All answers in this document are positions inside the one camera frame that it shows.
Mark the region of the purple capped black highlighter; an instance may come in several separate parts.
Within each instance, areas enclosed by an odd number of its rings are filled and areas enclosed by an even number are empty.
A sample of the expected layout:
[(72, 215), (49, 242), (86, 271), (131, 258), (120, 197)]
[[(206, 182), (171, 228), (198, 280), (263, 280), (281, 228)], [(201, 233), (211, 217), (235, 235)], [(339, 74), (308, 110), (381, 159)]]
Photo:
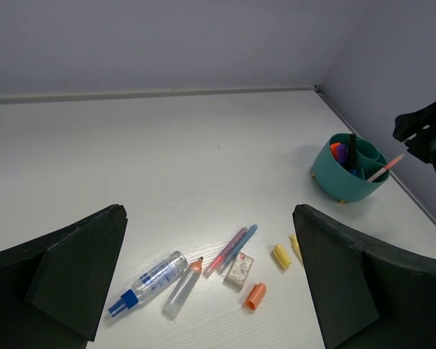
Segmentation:
[(336, 160), (340, 164), (345, 164), (348, 160), (348, 147), (345, 144), (339, 144), (336, 147)]

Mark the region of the blue capped black highlighter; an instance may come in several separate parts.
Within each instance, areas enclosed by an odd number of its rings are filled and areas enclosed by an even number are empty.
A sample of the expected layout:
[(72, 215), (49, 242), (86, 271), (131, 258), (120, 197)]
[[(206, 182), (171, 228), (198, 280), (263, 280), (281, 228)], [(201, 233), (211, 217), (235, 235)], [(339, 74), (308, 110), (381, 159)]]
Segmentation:
[(358, 162), (357, 162), (357, 147), (356, 135), (349, 135), (349, 142), (347, 148), (347, 165), (346, 168), (351, 175), (358, 176)]

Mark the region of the pink orange thin pen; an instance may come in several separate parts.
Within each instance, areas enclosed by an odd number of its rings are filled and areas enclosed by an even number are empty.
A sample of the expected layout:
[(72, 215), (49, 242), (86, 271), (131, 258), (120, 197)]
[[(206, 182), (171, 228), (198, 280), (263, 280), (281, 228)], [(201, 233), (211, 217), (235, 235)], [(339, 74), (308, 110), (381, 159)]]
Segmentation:
[(404, 154), (400, 154), (399, 156), (395, 157), (393, 160), (391, 160), (389, 163), (387, 163), (382, 168), (380, 168), (377, 172), (375, 172), (373, 175), (371, 175), (366, 181), (373, 182), (373, 181), (377, 180), (384, 173), (388, 172), (393, 166), (395, 166), (403, 157), (404, 157)]

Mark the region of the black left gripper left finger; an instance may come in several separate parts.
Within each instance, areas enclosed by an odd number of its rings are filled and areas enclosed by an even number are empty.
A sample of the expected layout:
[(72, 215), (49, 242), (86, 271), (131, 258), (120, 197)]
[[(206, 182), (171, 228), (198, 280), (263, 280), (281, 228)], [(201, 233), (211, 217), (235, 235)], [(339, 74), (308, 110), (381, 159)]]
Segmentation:
[(128, 218), (119, 204), (0, 251), (0, 348), (95, 339)]

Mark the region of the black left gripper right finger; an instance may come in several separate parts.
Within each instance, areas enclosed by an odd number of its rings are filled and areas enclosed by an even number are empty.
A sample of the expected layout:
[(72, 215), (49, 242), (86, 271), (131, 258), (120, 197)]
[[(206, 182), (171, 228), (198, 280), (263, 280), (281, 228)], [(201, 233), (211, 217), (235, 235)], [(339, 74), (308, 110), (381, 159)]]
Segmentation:
[(326, 348), (436, 348), (436, 259), (308, 204), (293, 221)]

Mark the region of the orange capped black highlighter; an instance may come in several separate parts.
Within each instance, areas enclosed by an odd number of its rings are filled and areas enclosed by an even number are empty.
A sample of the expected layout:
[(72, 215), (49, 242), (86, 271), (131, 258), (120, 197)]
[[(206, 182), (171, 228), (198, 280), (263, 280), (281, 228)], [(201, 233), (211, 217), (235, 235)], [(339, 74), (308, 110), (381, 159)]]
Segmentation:
[(337, 149), (338, 147), (341, 145), (341, 143), (337, 142), (337, 143), (332, 143), (330, 144), (330, 151), (331, 154), (333, 155), (333, 157), (338, 160), (338, 156), (337, 156)]

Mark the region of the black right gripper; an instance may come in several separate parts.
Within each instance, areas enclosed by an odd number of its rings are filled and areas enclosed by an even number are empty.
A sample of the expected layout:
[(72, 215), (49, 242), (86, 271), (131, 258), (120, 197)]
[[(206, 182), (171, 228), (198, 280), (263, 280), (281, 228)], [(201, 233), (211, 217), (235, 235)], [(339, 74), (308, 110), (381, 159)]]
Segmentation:
[(392, 136), (411, 155), (431, 164), (436, 174), (436, 101), (416, 112), (397, 116)]

